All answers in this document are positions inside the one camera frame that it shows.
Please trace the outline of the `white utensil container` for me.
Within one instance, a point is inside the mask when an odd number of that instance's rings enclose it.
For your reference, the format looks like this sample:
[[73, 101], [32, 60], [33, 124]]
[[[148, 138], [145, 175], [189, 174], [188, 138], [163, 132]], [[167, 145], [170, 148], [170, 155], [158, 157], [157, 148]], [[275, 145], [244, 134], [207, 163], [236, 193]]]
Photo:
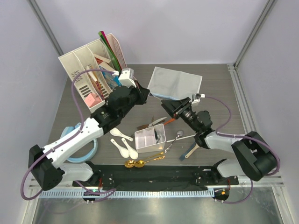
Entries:
[[163, 124], [136, 131], [134, 137], [135, 148], [139, 154], [164, 150], [166, 135]]

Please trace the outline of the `white chopstick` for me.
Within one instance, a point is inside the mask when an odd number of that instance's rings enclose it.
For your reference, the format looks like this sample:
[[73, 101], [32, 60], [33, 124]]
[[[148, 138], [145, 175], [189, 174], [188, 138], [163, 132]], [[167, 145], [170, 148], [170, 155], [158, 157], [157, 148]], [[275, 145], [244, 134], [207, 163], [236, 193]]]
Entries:
[[[176, 140], [183, 140], [183, 139], [188, 139], [188, 138], [192, 138], [194, 137], [194, 135], [189, 135], [189, 136], [185, 136], [185, 137], [178, 137]], [[169, 143], [169, 142], [173, 142], [175, 139], [171, 139], [171, 140], [167, 140], [166, 142]]]

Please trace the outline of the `blue plastic knife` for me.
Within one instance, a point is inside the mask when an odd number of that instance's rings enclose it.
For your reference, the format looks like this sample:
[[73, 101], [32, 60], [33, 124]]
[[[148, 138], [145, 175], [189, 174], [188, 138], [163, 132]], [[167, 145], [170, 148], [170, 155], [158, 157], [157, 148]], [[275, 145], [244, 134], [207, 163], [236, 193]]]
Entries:
[[187, 151], [186, 152], [184, 152], [181, 156], [180, 156], [180, 158], [179, 158], [179, 160], [180, 161], [183, 161], [184, 159], [185, 159], [185, 155], [196, 145], [197, 143], [196, 142], [194, 142], [188, 149], [187, 149]]

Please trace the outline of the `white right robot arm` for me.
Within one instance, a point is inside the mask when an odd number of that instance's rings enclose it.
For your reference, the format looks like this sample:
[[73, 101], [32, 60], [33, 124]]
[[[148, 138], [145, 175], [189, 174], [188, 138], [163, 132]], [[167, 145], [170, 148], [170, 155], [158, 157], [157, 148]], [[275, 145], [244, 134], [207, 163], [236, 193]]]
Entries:
[[259, 133], [251, 131], [245, 135], [220, 133], [212, 128], [208, 111], [194, 112], [193, 99], [162, 100], [162, 107], [173, 119], [182, 119], [194, 132], [195, 142], [205, 149], [219, 149], [234, 153], [235, 161], [224, 159], [216, 164], [211, 179], [216, 184], [224, 183], [228, 177], [245, 175], [252, 181], [276, 174], [280, 159]]

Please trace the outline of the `white ceramic spoon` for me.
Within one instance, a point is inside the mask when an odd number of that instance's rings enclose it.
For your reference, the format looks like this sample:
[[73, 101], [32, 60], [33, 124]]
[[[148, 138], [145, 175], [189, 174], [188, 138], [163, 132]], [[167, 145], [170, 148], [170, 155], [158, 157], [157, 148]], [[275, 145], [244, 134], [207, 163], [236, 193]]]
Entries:
[[114, 144], [114, 146], [117, 147], [117, 149], [119, 150], [119, 152], [120, 152], [120, 154], [123, 158], [128, 158], [129, 157], [129, 152], [126, 148], [120, 146], [114, 139], [111, 139], [110, 141], [111, 141], [112, 144]]
[[128, 153], [129, 153], [130, 158], [133, 159], [133, 160], [137, 159], [137, 158], [138, 158], [138, 152], [137, 152], [135, 149], [133, 149], [133, 148], [127, 143], [127, 141], [126, 141], [125, 138], [122, 138], [121, 140], [122, 140], [122, 142], [125, 144], [125, 146], [127, 147], [127, 150], [128, 150]]
[[125, 139], [127, 139], [127, 140], [129, 140], [129, 141], [133, 141], [133, 138], [132, 138], [132, 137], [129, 137], [129, 136], [123, 134], [123, 133], [122, 133], [119, 129], [117, 129], [117, 128], [113, 128], [113, 129], [111, 129], [109, 132], [110, 132], [111, 135], [113, 135], [113, 136], [115, 136], [115, 137], [121, 137], [121, 138], [125, 138]]

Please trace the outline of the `orange plastic utensil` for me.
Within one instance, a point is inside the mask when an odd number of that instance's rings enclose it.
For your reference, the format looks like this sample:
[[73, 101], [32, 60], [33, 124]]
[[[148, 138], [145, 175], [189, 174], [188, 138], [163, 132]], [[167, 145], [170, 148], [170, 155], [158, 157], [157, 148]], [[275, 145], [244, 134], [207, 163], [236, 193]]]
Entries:
[[173, 121], [175, 121], [175, 119], [170, 119], [170, 120], [168, 120], [167, 122], [165, 122], [164, 125], [167, 125], [167, 124], [169, 124], [169, 123], [171, 123], [171, 122], [173, 122]]

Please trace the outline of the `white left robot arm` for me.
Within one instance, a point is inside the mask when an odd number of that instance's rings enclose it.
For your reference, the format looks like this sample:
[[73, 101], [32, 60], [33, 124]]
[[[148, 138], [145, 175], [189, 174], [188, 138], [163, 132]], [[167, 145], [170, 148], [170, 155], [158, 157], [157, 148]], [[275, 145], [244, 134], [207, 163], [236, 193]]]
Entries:
[[117, 127], [135, 105], [146, 103], [149, 89], [117, 86], [103, 106], [91, 113], [81, 126], [49, 145], [34, 145], [29, 150], [28, 168], [42, 190], [56, 187], [69, 172], [65, 161], [87, 143]]

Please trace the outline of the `silver metal spoon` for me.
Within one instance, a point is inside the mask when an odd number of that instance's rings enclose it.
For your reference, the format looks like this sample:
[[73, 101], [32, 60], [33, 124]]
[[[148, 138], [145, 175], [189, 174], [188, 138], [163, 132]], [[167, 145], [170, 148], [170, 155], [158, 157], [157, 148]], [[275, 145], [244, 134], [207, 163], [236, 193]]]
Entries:
[[168, 153], [169, 152], [169, 150], [171, 149], [171, 147], [172, 147], [172, 145], [175, 143], [175, 141], [178, 139], [178, 138], [180, 138], [180, 137], [182, 137], [184, 135], [184, 131], [183, 130], [179, 130], [179, 131], [177, 131], [177, 135], [176, 135], [176, 137], [175, 137], [175, 139], [171, 142], [171, 144], [165, 149], [165, 153]]

